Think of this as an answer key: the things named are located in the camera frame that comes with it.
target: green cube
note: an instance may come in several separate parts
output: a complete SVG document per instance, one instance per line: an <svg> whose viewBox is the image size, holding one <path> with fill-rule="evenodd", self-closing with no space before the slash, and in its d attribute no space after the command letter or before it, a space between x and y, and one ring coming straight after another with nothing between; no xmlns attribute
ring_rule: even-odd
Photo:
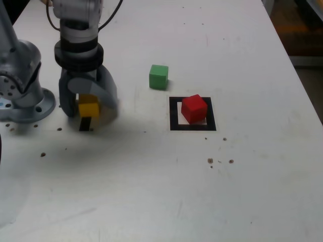
<svg viewBox="0 0 323 242"><path fill-rule="evenodd" d="M152 89L166 90L168 84L168 67L152 65L149 73L149 86Z"/></svg>

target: gray robot arm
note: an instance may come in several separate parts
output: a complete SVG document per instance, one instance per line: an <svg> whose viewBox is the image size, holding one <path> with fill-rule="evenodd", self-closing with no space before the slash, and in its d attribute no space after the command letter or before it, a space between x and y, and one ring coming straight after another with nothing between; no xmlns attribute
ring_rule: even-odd
<svg viewBox="0 0 323 242"><path fill-rule="evenodd" d="M65 114L77 113L76 94L92 94L109 108L117 107L117 88L102 65L103 48L98 33L102 0L53 0L60 19L61 40L55 45L55 59L62 67L60 102ZM0 120L31 123L48 116L55 107L54 95L41 88L38 80L40 52L28 41L18 40L0 0Z"/></svg>
<svg viewBox="0 0 323 242"><path fill-rule="evenodd" d="M77 113L76 94L92 94L104 106L117 107L117 88L111 74L102 65L104 51L98 43L102 2L53 1L61 32L61 40L55 45L55 59L62 67L60 103L69 117Z"/></svg>
<svg viewBox="0 0 323 242"><path fill-rule="evenodd" d="M48 116L55 107L54 95L42 89L38 74L41 55L37 47L18 40L0 0L0 120L31 123Z"/></svg>

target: cube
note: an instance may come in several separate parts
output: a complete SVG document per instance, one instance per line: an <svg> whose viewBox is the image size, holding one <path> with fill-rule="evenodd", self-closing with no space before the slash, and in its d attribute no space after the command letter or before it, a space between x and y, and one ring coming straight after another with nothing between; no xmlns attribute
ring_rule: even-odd
<svg viewBox="0 0 323 242"><path fill-rule="evenodd" d="M187 97L182 101L181 112L187 122L189 124L193 124L206 118L207 104L200 97L200 95Z"/></svg>
<svg viewBox="0 0 323 242"><path fill-rule="evenodd" d="M149 73L149 86L156 90L166 90L168 84L168 67L152 65Z"/></svg>
<svg viewBox="0 0 323 242"><path fill-rule="evenodd" d="M79 113L81 117L99 117L98 98L90 94L79 95Z"/></svg>

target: red cube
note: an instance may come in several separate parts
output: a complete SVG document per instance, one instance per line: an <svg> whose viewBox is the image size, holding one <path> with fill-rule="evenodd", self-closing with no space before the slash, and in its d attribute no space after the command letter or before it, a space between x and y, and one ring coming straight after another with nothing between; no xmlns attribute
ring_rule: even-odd
<svg viewBox="0 0 323 242"><path fill-rule="evenodd" d="M182 114L189 124L204 120L206 118L206 113L207 104L200 95L194 95L183 99Z"/></svg>

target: cable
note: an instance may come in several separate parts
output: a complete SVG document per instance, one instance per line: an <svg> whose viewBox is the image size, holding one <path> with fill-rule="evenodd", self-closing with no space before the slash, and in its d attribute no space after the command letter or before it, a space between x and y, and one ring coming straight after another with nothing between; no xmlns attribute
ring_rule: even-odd
<svg viewBox="0 0 323 242"><path fill-rule="evenodd" d="M103 29L106 25L108 25L109 22L111 22L111 20L114 18L114 16L116 15L117 11L119 10L119 8L121 7L121 4L122 4L123 0L120 0L115 11L112 13L112 15L110 16L110 18L101 26L99 27L99 31L101 29Z"/></svg>
<svg viewBox="0 0 323 242"><path fill-rule="evenodd" d="M2 140L0 135L0 163L1 163L1 154L2 154Z"/></svg>
<svg viewBox="0 0 323 242"><path fill-rule="evenodd" d="M49 0L46 1L46 14L47 14L47 18L48 21L50 23L50 25L57 31L61 31L59 28L56 28L55 25L52 23L50 16L49 16Z"/></svg>

